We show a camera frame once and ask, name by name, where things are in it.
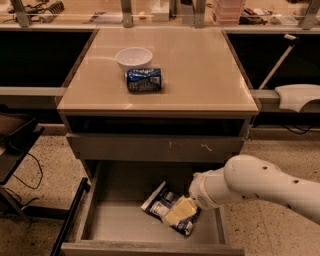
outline blue can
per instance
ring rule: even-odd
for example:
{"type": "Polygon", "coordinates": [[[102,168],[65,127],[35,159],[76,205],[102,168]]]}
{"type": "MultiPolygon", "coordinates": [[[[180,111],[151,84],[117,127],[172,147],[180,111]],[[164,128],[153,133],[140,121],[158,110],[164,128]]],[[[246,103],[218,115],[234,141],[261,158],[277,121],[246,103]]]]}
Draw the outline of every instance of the blue can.
{"type": "Polygon", "coordinates": [[[130,92],[160,91],[162,80],[160,68],[139,68],[126,72],[126,84],[130,92]]]}

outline tiled floor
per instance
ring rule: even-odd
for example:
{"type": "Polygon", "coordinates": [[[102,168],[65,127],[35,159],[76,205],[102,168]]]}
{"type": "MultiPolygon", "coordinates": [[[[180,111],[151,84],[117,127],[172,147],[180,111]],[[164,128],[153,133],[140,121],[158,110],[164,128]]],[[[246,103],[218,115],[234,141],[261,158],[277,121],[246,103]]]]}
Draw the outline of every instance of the tiled floor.
{"type": "MultiPolygon", "coordinates": [[[[68,208],[85,172],[64,137],[62,126],[46,127],[32,148],[41,161],[44,177],[39,189],[32,191],[15,178],[6,185],[25,203],[68,208]]],[[[320,133],[294,135],[286,130],[253,130],[252,140],[242,152],[277,164],[283,171],[320,182],[320,133]]],[[[34,161],[27,157],[16,175],[29,184],[39,178],[34,161]]],[[[231,204],[226,207],[231,245],[245,248],[246,255],[319,255],[320,227],[300,215],[263,201],[231,204]]],[[[31,225],[17,218],[0,218],[0,255],[49,255],[62,221],[35,220],[31,225]]]]}

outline drawer front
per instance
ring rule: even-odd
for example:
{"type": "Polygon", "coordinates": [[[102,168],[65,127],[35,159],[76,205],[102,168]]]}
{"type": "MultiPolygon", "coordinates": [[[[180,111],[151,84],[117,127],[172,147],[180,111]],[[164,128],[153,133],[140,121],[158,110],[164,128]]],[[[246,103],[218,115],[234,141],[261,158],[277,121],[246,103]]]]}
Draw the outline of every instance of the drawer front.
{"type": "Polygon", "coordinates": [[[172,244],[131,244],[131,243],[96,243],[79,242],[63,244],[66,256],[241,256],[242,249],[233,249],[226,245],[199,247],[174,246],[172,244]]]}
{"type": "Polygon", "coordinates": [[[70,133],[67,139],[79,159],[164,162],[223,163],[244,143],[241,137],[215,136],[70,133]]]}
{"type": "Polygon", "coordinates": [[[188,238],[141,210],[163,179],[173,191],[187,190],[192,169],[100,161],[95,173],[75,241],[62,245],[64,255],[244,255],[228,243],[223,207],[202,211],[188,238]]]}

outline wooden surface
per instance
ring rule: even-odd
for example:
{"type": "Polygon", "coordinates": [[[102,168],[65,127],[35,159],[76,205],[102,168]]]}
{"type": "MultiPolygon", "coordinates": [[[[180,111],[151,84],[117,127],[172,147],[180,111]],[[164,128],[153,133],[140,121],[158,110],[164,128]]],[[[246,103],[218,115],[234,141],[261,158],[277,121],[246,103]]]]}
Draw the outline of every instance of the wooden surface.
{"type": "Polygon", "coordinates": [[[65,92],[61,111],[258,111],[220,29],[188,27],[100,28],[65,92]],[[153,53],[164,73],[160,92],[132,94],[115,55],[128,47],[153,53]]]}

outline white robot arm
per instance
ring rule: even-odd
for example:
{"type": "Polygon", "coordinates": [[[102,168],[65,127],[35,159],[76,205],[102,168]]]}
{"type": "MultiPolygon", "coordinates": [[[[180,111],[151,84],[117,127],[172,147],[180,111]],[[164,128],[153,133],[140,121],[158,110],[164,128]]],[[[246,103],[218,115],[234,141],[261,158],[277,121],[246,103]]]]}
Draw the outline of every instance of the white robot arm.
{"type": "Polygon", "coordinates": [[[203,210],[258,199],[281,204],[320,224],[320,184],[288,175],[253,156],[234,156],[221,169],[196,173],[189,193],[203,210]]]}

